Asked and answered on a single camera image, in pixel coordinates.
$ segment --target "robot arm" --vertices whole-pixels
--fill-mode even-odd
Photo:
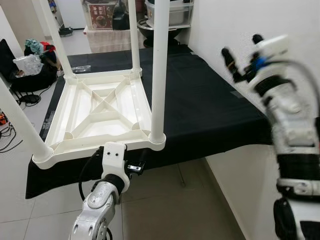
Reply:
[[[282,240],[320,239],[319,138],[316,120],[294,82],[286,79],[288,37],[255,35],[253,42],[257,51],[243,75],[228,49],[222,55],[234,82],[247,81],[259,94],[272,127],[280,173],[276,187],[282,194],[273,208],[276,234]]]
[[[99,149],[94,156],[102,154],[102,179],[84,199],[82,212],[76,218],[69,240],[109,240],[112,234],[108,225],[120,204],[120,195],[128,190],[133,173],[141,175],[144,162],[124,161],[127,146],[123,143],[107,142],[103,154]]]

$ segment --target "white plastic frame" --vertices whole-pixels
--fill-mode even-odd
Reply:
[[[170,0],[155,3],[152,114],[141,81],[135,0],[128,0],[132,69],[85,74],[73,73],[48,1],[40,4],[65,79],[45,143],[0,80],[0,108],[33,153],[33,162],[48,169],[89,157],[107,142],[125,143],[128,150],[162,150]]]

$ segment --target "electrical wire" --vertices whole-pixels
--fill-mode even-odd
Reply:
[[[46,91],[48,91],[50,88],[51,88],[51,86],[52,85],[50,85],[48,88],[46,88],[45,90],[43,90],[42,92],[40,92],[40,94],[39,94],[39,100],[37,101],[37,102],[35,102],[35,103],[33,103],[33,104],[28,104],[28,103],[25,103],[25,107],[24,107],[24,109],[26,108],[26,107],[33,107],[33,106],[35,106],[35,105],[37,105],[38,103],[40,103],[40,101],[41,101],[41,95],[44,93],[44,92],[46,92]]]
[[[311,71],[302,63],[294,60],[275,60],[275,61],[268,61],[265,63],[266,66],[273,65],[273,64],[284,64],[288,66],[296,67],[298,70],[300,70],[301,73],[303,73],[306,76],[306,79],[311,84],[316,100],[318,105],[318,116],[320,117],[320,90],[317,79],[314,77],[314,75],[311,73]]]
[[[113,236],[112,236],[112,233],[111,233],[110,229],[107,228],[106,231],[107,231],[107,233],[109,234],[109,237],[110,237],[109,240],[113,240]]]
[[[81,173],[79,175],[78,187],[79,187],[79,193],[80,193],[80,197],[81,197],[82,201],[84,201],[85,198],[86,198],[85,195],[84,195],[84,191],[82,189],[82,178],[83,178],[83,175],[85,174],[85,172],[86,172],[91,160],[93,159],[93,157],[94,156],[90,157],[88,159],[88,161],[86,161],[86,163],[85,163],[84,167],[82,168]]]
[[[11,151],[12,149],[15,149],[17,146],[19,146],[23,142],[23,140],[21,140],[16,145],[14,145],[8,149],[8,147],[11,145],[11,143],[14,141],[14,139],[17,136],[17,132],[13,126],[10,126],[8,128],[10,128],[10,134],[8,136],[3,136],[3,137],[10,137],[12,132],[14,132],[14,135],[11,138],[11,140],[9,141],[9,143],[7,143],[4,147],[0,148],[0,154],[4,154],[4,153]]]

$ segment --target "tiled floor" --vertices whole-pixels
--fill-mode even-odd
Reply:
[[[83,30],[75,30],[72,36],[62,37],[61,40],[68,56],[91,53],[88,37]]]
[[[62,39],[67,54],[88,52],[86,43],[78,41],[82,37],[82,32],[76,31]],[[54,88],[41,96],[39,104],[24,110],[38,132]],[[23,144],[0,153],[0,240],[67,240],[82,208],[78,186],[59,187],[25,200],[30,158]],[[177,165],[148,170],[132,179],[110,224],[114,240],[243,239],[202,162],[181,163],[180,169],[185,186]],[[83,184],[85,193],[92,183]]]

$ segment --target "white pipe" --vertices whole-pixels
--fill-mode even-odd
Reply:
[[[166,140],[164,119],[170,0],[156,0],[154,11],[152,116],[149,138],[160,144]]]
[[[64,76],[65,78],[72,78],[75,76],[75,74],[71,69],[70,62],[68,60],[65,48],[61,41],[58,29],[57,29],[57,25],[55,23],[55,18],[53,13],[51,12],[50,6],[48,4],[48,0],[39,0],[39,1],[42,7],[44,18],[46,20],[46,24],[49,27],[54,46],[56,48],[56,53],[63,67]]]
[[[132,53],[132,71],[140,72],[141,67],[140,67],[140,56],[139,56],[136,0],[129,0],[128,8],[129,8],[130,38],[131,38],[131,53]]]
[[[35,161],[42,162],[52,156],[53,149],[42,141],[1,77],[0,108],[14,126],[17,134],[23,139],[23,144],[33,154]]]

